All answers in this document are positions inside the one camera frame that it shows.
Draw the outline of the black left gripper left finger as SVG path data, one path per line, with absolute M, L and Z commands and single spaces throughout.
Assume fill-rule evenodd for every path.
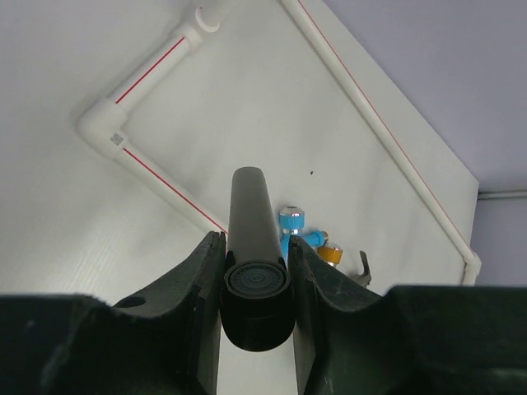
M 225 253 L 225 234 L 210 232 L 182 263 L 114 305 L 131 320 L 123 394 L 217 393 Z

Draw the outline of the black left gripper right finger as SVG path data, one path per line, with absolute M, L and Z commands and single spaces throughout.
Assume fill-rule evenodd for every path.
M 394 312 L 302 240 L 288 257 L 300 394 L 386 394 L 395 385 Z

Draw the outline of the dark long-spout faucet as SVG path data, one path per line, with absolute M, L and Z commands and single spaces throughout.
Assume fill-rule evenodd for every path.
M 231 343 L 252 352 L 283 344 L 295 326 L 294 291 L 257 167 L 232 177 L 225 269 L 220 314 Z

